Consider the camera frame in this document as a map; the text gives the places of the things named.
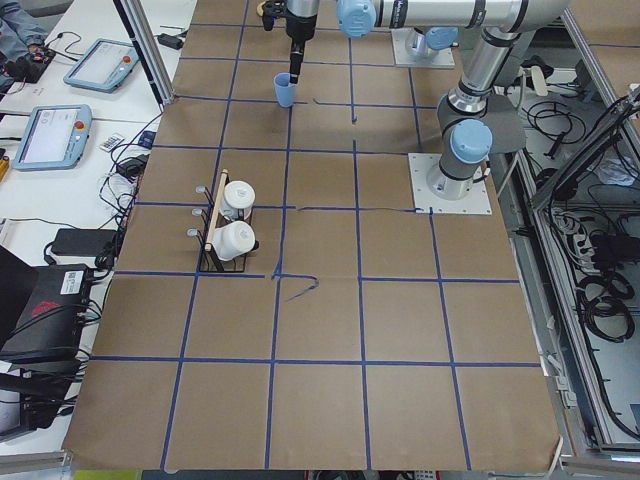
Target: light blue cup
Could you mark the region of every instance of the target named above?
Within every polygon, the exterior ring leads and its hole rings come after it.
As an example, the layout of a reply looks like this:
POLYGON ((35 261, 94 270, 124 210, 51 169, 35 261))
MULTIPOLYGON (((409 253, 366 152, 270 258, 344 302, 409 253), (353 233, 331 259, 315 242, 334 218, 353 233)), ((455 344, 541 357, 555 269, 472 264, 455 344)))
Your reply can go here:
POLYGON ((289 83, 289 72, 279 73, 273 77, 273 86, 276 89, 276 99, 281 107, 289 108, 296 98, 296 84, 289 83))

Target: metal frame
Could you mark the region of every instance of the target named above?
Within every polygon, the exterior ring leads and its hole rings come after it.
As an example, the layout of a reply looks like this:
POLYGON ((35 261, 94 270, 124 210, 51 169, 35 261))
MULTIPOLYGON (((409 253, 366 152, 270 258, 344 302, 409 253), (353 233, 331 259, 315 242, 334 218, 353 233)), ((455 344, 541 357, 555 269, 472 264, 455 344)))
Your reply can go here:
POLYGON ((71 453, 66 450, 0 456, 0 475, 63 468, 71 465, 71 458, 71 453))
POLYGON ((640 463, 584 457, 561 458, 561 463, 570 474, 606 475, 629 480, 640 477, 640 463))
POLYGON ((164 66, 158 45, 140 0, 113 0, 127 34, 133 43, 156 100, 169 105, 175 99, 171 78, 164 66))

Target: metal bracket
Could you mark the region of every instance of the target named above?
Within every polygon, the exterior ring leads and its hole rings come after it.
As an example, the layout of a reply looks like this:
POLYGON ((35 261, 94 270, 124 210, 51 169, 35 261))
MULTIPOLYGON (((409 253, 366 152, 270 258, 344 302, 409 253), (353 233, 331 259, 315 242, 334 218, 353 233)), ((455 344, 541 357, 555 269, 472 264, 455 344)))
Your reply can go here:
MULTIPOLYGON (((431 191, 427 185, 427 173, 440 161, 440 154, 410 153, 411 187, 413 202, 419 213, 454 213, 459 215, 491 215, 491 203, 484 182, 474 183, 469 194, 456 201, 445 200, 431 191)), ((474 178, 482 178, 478 171, 474 178)))

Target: power adapter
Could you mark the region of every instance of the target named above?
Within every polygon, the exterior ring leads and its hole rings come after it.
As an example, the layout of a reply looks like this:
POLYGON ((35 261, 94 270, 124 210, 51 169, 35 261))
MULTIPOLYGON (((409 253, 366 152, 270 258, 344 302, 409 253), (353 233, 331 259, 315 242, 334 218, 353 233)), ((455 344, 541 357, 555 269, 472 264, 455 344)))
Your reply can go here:
POLYGON ((137 157, 125 160, 124 162, 116 165, 116 173, 122 175, 125 178, 137 177, 144 172, 148 160, 148 154, 138 155, 137 157))
POLYGON ((184 41, 182 39, 167 33, 161 33, 158 35, 158 43, 165 47, 173 48, 174 50, 180 50, 184 45, 184 41))

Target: white table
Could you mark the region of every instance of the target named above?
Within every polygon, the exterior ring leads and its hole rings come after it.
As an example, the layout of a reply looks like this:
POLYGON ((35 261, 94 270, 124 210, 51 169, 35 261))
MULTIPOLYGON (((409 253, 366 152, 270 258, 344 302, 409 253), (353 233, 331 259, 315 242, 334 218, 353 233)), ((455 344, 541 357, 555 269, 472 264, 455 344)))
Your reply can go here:
MULTIPOLYGON (((26 117, 6 117, 0 123, 0 136, 22 136, 26 117)), ((105 174, 112 162, 108 153, 98 145, 111 133, 118 132, 129 141, 144 123, 94 121, 83 157, 70 170, 23 172, 10 170, 0 182, 0 217, 39 217, 55 222, 69 223, 83 228, 96 228, 111 218, 113 211, 98 197, 105 174)), ((149 127, 157 129, 157 123, 149 127)), ((13 157, 18 143, 0 141, 13 157)), ((147 153, 141 147, 132 147, 126 155, 147 153)), ((10 222, 1 244, 30 265, 44 265, 43 247, 53 240, 58 228, 38 221, 10 222)), ((64 257, 61 263, 76 263, 88 259, 64 257)), ((91 298, 102 303, 107 282, 93 287, 91 298)), ((97 326, 83 330, 80 345, 91 350, 97 326)), ((77 393, 79 385, 71 387, 70 395, 77 393)), ((8 442, 0 443, 0 455, 47 453, 59 450, 69 428, 71 417, 57 418, 48 429, 37 430, 8 442)))
MULTIPOLYGON (((164 29, 161 25, 187 27, 196 5, 196 0, 143 0, 149 25, 154 34, 177 33, 178 30, 164 29)), ((82 40, 71 47, 72 52, 83 52, 98 38, 128 41, 127 33, 111 0, 75 0, 48 41, 55 39, 59 32, 71 31, 82 40)), ((52 43, 52 48, 63 51, 76 38, 64 35, 52 43)), ((173 78, 180 51, 159 45, 170 78, 173 78)), ((149 87, 142 65, 136 65, 133 73, 113 93, 101 93, 71 87, 62 79, 73 62, 56 56, 52 64, 36 84, 27 84, 18 93, 7 95, 0 102, 0 112, 30 113, 36 106, 87 104, 93 116, 101 120, 147 121, 160 110, 149 87)), ((16 92, 21 85, 14 85, 10 92, 16 92)))

